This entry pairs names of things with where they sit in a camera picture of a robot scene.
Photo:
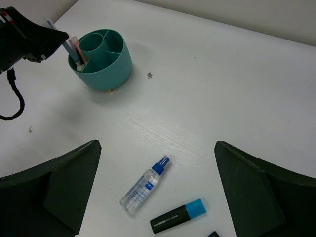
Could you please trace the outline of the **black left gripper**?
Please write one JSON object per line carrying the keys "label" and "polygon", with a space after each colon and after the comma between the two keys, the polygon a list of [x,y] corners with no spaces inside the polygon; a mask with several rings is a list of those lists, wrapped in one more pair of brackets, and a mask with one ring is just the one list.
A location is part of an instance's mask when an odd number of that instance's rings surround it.
{"label": "black left gripper", "polygon": [[66,32],[40,26],[22,16],[13,6],[0,9],[0,72],[19,60],[40,63],[69,38]]}

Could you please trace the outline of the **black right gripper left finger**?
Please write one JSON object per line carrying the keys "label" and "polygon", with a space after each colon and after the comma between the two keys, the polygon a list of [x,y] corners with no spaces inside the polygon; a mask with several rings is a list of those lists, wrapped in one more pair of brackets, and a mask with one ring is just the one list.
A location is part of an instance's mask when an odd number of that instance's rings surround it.
{"label": "black right gripper left finger", "polygon": [[2,237],[74,237],[94,183],[101,145],[76,149],[0,179]]}

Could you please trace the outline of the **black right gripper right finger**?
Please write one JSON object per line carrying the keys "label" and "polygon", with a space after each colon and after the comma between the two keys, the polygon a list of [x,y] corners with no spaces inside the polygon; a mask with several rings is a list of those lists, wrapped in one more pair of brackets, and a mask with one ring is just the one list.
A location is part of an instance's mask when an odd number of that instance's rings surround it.
{"label": "black right gripper right finger", "polygon": [[214,148],[230,215],[238,237],[314,237],[316,180],[233,145]]}

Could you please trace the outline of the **green cap black highlighter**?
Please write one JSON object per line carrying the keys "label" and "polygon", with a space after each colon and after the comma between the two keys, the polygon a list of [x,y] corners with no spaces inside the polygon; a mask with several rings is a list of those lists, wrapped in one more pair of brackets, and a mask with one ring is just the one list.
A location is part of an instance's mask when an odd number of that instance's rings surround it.
{"label": "green cap black highlighter", "polygon": [[207,237],[220,237],[220,235],[216,232],[213,231],[211,234],[209,234]]}

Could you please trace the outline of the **blue cap black highlighter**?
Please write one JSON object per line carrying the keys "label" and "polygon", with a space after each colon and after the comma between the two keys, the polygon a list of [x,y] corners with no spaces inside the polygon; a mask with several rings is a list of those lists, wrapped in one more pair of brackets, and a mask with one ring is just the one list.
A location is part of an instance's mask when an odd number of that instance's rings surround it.
{"label": "blue cap black highlighter", "polygon": [[171,229],[206,213],[206,209],[201,199],[177,207],[164,213],[150,221],[154,234]]}

